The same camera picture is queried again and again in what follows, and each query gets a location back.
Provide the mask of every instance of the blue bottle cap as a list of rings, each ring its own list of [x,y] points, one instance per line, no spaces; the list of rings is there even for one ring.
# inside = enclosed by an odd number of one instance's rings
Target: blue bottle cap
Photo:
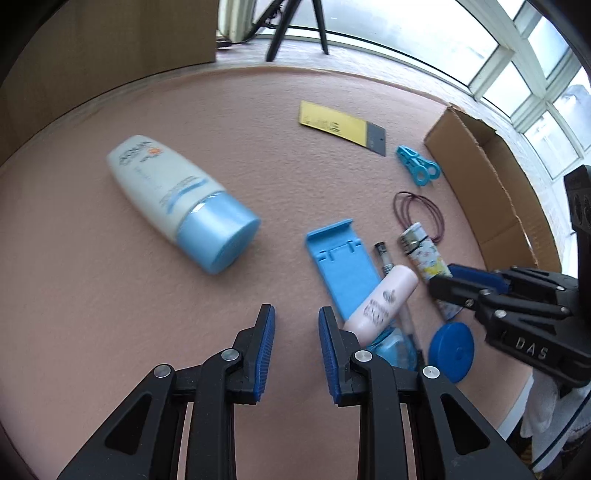
[[[452,383],[466,376],[474,360],[474,337],[462,322],[442,326],[429,346],[429,365],[437,367]]]
[[[177,245],[208,273],[219,273],[251,242],[261,219],[227,192],[199,203],[182,221]]]

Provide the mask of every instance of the window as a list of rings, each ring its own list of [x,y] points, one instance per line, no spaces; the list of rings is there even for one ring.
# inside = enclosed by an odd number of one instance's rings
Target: window
[[[515,19],[515,16],[519,12],[521,5],[524,4],[524,0],[498,0],[503,7],[503,10],[507,12],[507,15],[511,17],[512,20]]]
[[[540,65],[542,65],[544,75],[548,77],[568,50],[568,44],[554,28],[554,25],[544,17],[535,26],[529,40]]]
[[[525,80],[513,62],[510,62],[486,91],[484,98],[511,116],[517,107],[529,97],[530,93]]]
[[[525,136],[538,152],[552,178],[556,178],[577,159],[577,152],[549,112],[545,112],[525,132]]]
[[[257,18],[268,0],[258,0]],[[394,48],[467,85],[497,42],[455,0],[324,0],[326,29]],[[292,22],[316,28],[311,1],[300,4]]]
[[[577,136],[583,148],[591,147],[591,86],[583,68],[575,75],[554,106]]]

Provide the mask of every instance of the lighter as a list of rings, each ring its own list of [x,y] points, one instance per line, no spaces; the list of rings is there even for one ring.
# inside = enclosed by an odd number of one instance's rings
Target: lighter
[[[418,273],[425,283],[428,283],[437,274],[452,276],[433,240],[427,235],[420,223],[414,223],[407,228],[400,235],[400,243],[404,253],[417,267]],[[462,309],[446,301],[435,300],[435,302],[445,320],[451,320]]]

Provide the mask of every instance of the blue gripper pad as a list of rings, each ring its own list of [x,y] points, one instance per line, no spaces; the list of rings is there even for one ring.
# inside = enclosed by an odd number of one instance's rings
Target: blue gripper pad
[[[471,281],[472,283],[479,283],[483,285],[483,287],[492,288],[503,295],[509,293],[508,282],[498,273],[487,272],[485,270],[464,267],[463,265],[456,264],[449,264],[448,267],[454,278]]]

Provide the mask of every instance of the blue plastic clip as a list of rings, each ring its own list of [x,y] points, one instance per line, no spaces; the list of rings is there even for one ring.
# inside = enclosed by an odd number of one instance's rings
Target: blue plastic clip
[[[400,145],[396,149],[398,158],[402,164],[408,168],[413,176],[414,183],[419,187],[424,187],[430,180],[435,180],[441,175],[441,168],[433,160],[426,160],[419,152],[412,148]]]

